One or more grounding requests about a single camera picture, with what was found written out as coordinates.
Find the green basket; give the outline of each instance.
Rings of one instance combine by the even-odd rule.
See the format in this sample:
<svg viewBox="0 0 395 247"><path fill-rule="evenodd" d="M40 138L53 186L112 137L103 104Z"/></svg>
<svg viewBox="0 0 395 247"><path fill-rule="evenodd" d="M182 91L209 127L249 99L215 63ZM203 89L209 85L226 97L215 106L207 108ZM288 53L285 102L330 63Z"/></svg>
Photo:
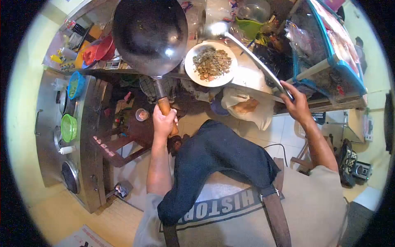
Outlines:
<svg viewBox="0 0 395 247"><path fill-rule="evenodd" d="M62 132L62 139L65 142L70 142L77 136L77 120L65 114L60 124L60 131Z"/></svg>

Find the hand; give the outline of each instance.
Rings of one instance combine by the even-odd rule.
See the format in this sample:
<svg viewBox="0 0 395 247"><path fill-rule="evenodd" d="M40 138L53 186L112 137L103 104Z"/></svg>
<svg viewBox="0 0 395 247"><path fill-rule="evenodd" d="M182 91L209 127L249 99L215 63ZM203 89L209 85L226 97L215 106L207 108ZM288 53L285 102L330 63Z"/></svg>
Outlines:
<svg viewBox="0 0 395 247"><path fill-rule="evenodd" d="M176 117L177 110L171 109L169 115L163 116L162 112L159 109L159 106L156 105L154 109L154 114L152 115L154 121L154 137L159 138L161 140L167 140L168 135L171 133L173 129L174 121L178 125L178 120Z"/></svg>
<svg viewBox="0 0 395 247"><path fill-rule="evenodd" d="M291 100L285 94L280 95L280 98L284 101L291 117L298 121L302 127L306 127L309 123L311 123L311 121L314 122L310 109L308 108L306 95L299 92L291 84L286 83L285 81L280 82L281 85L285 89L288 89L295 98L295 100L291 102Z"/></svg>

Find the food on plate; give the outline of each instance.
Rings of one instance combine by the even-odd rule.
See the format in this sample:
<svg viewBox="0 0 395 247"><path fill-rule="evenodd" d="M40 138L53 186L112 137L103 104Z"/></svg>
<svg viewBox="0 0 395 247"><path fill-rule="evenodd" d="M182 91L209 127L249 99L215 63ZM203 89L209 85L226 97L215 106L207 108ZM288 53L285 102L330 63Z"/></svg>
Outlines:
<svg viewBox="0 0 395 247"><path fill-rule="evenodd" d="M229 73L232 59L224 50L216 50L214 47L204 49L193 57L195 72L199 73L201 80L212 81L218 76Z"/></svg>

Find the white plate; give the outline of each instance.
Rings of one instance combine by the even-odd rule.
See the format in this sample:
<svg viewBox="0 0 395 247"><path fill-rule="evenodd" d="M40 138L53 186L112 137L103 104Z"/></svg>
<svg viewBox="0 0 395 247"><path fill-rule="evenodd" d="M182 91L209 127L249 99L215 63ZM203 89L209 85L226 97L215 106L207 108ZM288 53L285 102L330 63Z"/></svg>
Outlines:
<svg viewBox="0 0 395 247"><path fill-rule="evenodd" d="M201 80L199 73L197 71L195 72L196 66L194 65L193 62L193 57L208 47L214 47L216 50L224 50L228 54L228 57L230 57L230 59L232 60L232 64L229 67L229 73L225 73L224 75L218 76L216 79L212 81ZM235 72L237 70L237 59L235 54L232 52L232 50L226 45L217 42L203 42L201 44L195 45L186 54L184 66L188 76L197 84L205 87L219 87L230 82L235 76Z"/></svg>

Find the electrical cable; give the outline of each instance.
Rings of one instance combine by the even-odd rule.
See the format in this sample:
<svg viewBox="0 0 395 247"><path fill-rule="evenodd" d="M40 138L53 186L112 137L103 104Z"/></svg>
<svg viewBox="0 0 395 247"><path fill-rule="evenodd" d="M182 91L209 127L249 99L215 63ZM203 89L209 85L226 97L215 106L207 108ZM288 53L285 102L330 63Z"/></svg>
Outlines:
<svg viewBox="0 0 395 247"><path fill-rule="evenodd" d="M280 146L282 147L282 149L283 149L283 151L284 151L285 165L288 167L287 157L285 156L285 147L284 147L282 144L280 144L280 143L271 144L271 145L269 145L269 146L264 147L263 149L265 149L265 148L267 148L267 147L275 146L275 145L280 145Z"/></svg>

